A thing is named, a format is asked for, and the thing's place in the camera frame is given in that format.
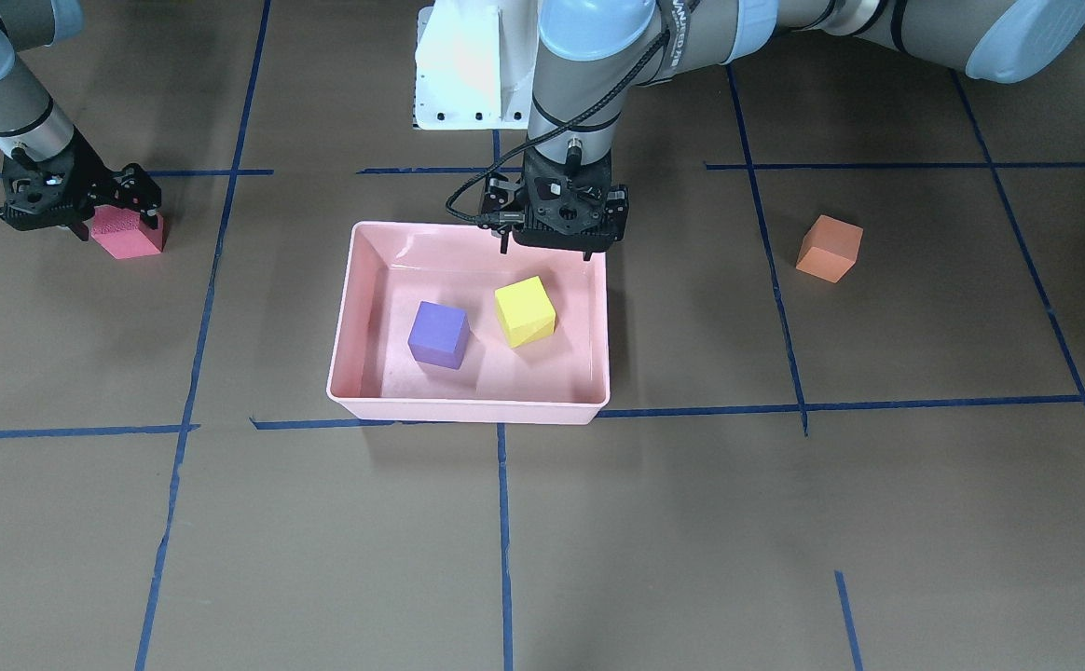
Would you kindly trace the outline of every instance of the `purple cube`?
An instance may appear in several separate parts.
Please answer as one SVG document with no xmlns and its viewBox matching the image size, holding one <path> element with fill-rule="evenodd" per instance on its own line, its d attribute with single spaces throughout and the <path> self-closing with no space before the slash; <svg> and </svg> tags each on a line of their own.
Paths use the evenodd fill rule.
<svg viewBox="0 0 1085 671">
<path fill-rule="evenodd" d="M 422 301 L 410 330 L 410 353 L 419 362 L 459 369 L 469 332 L 464 311 Z"/>
</svg>

